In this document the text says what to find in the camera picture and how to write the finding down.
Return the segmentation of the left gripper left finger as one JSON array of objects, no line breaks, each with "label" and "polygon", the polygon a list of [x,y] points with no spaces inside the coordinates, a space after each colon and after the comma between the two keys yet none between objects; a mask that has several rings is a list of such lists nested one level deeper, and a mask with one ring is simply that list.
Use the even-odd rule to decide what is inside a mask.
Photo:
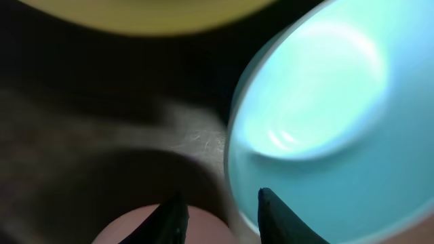
[{"label": "left gripper left finger", "polygon": [[177,193],[119,244],[185,244],[188,220],[188,206]]}]

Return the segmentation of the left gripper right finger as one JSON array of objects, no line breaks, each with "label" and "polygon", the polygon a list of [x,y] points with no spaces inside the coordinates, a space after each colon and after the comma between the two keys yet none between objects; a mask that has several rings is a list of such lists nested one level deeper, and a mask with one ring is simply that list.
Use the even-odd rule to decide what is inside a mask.
[{"label": "left gripper right finger", "polygon": [[270,188],[258,191],[258,229],[262,244],[329,244]]}]

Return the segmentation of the pink bowl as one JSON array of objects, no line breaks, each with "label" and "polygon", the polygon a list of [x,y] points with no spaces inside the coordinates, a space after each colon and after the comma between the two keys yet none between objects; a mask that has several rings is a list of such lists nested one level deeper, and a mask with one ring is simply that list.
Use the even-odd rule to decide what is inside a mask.
[{"label": "pink bowl", "polygon": [[[158,205],[132,210],[113,220],[93,241],[93,244],[119,243],[131,234]],[[188,206],[189,221],[186,244],[238,244],[228,226],[213,214]]]}]

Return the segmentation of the light blue bowl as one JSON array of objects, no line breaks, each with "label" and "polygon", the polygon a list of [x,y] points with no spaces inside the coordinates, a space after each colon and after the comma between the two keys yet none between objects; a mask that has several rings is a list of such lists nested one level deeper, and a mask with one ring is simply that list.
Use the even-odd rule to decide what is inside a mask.
[{"label": "light blue bowl", "polygon": [[270,188],[330,243],[433,242],[433,0],[324,1],[254,56],[225,177],[258,232]]}]

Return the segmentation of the yellow plate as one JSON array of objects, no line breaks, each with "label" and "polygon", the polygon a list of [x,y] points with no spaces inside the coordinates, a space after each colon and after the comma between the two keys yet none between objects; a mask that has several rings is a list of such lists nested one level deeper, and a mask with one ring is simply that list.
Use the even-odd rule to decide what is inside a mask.
[{"label": "yellow plate", "polygon": [[59,19],[129,36],[207,31],[259,12],[274,0],[20,0]]}]

